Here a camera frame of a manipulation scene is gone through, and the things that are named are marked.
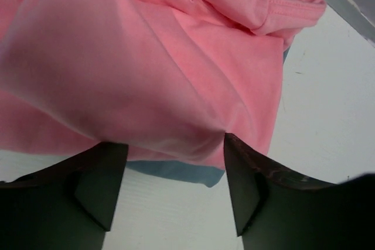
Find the pink t shirt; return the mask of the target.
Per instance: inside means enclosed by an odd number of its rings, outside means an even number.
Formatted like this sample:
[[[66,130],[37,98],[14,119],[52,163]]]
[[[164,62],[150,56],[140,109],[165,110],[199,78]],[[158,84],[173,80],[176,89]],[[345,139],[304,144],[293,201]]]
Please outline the pink t shirt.
[[[1,148],[223,168],[269,151],[283,56],[324,0],[1,0]]]

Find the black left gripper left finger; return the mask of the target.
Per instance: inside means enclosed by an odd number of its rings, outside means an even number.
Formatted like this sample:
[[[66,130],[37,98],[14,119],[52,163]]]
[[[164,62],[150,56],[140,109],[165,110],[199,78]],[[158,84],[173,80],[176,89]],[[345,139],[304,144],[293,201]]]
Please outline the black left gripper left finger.
[[[128,146],[100,143],[1,182],[1,249],[101,249],[110,232]]]

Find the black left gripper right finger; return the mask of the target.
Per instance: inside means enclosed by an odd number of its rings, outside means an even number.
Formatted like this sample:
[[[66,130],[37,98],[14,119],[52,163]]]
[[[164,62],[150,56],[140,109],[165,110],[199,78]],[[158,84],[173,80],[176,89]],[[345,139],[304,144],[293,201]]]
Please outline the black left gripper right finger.
[[[232,133],[224,161],[245,249],[373,249],[374,174],[339,184],[298,173]]]

